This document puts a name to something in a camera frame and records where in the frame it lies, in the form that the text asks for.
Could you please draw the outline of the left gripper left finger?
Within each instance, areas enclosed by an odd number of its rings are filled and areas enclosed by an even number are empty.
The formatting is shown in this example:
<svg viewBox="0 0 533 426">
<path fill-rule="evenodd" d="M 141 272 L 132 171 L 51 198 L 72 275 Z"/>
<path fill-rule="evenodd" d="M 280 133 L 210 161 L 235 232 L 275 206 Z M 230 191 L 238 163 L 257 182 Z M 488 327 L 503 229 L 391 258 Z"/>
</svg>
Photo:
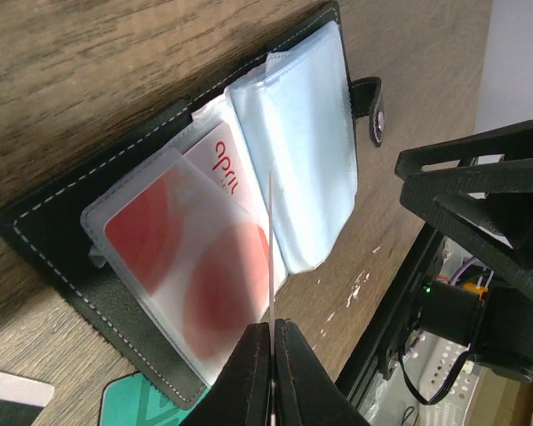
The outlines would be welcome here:
<svg viewBox="0 0 533 426">
<path fill-rule="evenodd" d="M 270 417 L 267 323 L 245 328 L 216 382 L 187 417 L 189 425 L 265 425 Z"/>
</svg>

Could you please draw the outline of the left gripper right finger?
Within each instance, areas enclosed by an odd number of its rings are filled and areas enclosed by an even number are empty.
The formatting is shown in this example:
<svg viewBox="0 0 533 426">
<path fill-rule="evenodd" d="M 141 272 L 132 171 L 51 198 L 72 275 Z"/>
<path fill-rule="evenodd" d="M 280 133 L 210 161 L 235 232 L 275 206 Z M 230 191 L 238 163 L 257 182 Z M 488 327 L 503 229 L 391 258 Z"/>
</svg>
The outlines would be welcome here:
<svg viewBox="0 0 533 426">
<path fill-rule="evenodd" d="M 274 323 L 274 421 L 277 425 L 366 425 L 298 326 Z"/>
</svg>

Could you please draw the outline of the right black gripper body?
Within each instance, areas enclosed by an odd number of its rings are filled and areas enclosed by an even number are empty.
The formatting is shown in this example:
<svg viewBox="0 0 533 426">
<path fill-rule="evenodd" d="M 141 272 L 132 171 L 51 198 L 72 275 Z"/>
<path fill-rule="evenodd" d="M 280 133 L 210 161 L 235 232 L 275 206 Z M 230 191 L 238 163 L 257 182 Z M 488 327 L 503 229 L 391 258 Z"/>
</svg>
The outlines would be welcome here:
<svg viewBox="0 0 533 426">
<path fill-rule="evenodd" d="M 417 325 L 467 347 L 497 375 L 533 382 L 533 302 L 516 288 L 496 285 L 480 296 L 435 281 L 418 293 Z"/>
</svg>

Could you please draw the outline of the white red circle card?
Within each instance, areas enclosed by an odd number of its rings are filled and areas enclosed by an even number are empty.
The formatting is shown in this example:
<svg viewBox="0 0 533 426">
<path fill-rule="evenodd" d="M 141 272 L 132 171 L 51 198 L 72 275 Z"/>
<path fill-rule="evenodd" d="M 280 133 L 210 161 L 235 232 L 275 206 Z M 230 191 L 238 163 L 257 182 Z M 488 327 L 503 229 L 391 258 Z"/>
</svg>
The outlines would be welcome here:
<svg viewBox="0 0 533 426">
<path fill-rule="evenodd" d="M 205 374 L 219 368 L 269 293 L 269 246 L 234 134 L 217 125 L 168 150 L 91 215 L 131 287 Z"/>
<path fill-rule="evenodd" d="M 274 218 L 273 218 L 273 178 L 268 172 L 268 242 L 269 242 L 269 330 L 274 332 Z"/>
</svg>

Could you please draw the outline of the black card holder wallet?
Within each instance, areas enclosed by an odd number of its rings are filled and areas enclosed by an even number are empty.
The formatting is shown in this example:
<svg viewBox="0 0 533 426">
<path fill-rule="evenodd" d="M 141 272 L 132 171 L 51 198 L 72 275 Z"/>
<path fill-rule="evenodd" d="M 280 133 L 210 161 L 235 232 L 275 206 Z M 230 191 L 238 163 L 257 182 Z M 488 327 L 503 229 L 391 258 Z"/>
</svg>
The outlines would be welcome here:
<svg viewBox="0 0 533 426">
<path fill-rule="evenodd" d="M 330 255 L 358 192 L 338 3 L 0 209 L 0 234 L 165 396 L 189 409 L 292 274 Z"/>
</svg>

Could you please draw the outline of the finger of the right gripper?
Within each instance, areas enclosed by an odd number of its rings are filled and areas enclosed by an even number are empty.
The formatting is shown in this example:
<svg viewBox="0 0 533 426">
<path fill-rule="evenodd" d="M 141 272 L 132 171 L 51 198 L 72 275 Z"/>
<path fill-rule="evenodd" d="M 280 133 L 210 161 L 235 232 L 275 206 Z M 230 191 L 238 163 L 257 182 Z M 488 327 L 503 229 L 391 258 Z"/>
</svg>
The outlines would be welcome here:
<svg viewBox="0 0 533 426">
<path fill-rule="evenodd" d="M 533 268 L 533 120 L 401 152 L 401 203 L 465 249 Z"/>
</svg>

